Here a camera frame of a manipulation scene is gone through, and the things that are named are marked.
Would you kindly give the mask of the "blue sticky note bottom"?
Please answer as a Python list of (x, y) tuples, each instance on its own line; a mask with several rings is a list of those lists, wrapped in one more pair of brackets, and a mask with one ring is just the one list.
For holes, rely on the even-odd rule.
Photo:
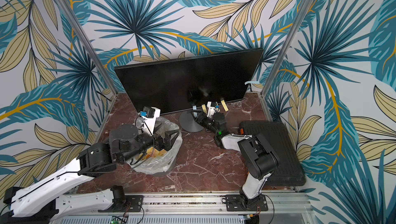
[(197, 106), (194, 105), (194, 106), (192, 107), (192, 109), (193, 109), (193, 111), (192, 111), (193, 116), (194, 116), (194, 117), (197, 117)]

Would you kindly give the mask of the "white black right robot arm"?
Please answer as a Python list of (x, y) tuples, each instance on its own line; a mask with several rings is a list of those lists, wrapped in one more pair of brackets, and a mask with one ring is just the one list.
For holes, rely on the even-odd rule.
[(208, 116), (204, 111), (193, 111), (194, 121), (214, 134), (215, 144), (221, 149), (239, 151), (248, 175), (238, 195), (226, 195), (224, 200), (228, 212), (267, 210), (263, 185), (279, 166), (279, 158), (261, 133), (237, 135), (229, 132), (225, 116), (215, 112)]

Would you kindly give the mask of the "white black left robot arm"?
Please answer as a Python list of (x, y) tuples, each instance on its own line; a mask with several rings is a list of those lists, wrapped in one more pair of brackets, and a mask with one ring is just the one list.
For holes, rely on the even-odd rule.
[(91, 194), (75, 195), (68, 191), (103, 174), (112, 174), (117, 165), (129, 163), (135, 156), (144, 157), (149, 148), (170, 149), (180, 130), (141, 132), (123, 124), (111, 130), (104, 143), (97, 143), (55, 173), (26, 188), (11, 187), (4, 196), (10, 210), (1, 214), (2, 224), (48, 224), (67, 215), (81, 212), (127, 214), (139, 212), (143, 197), (128, 197), (122, 186)]

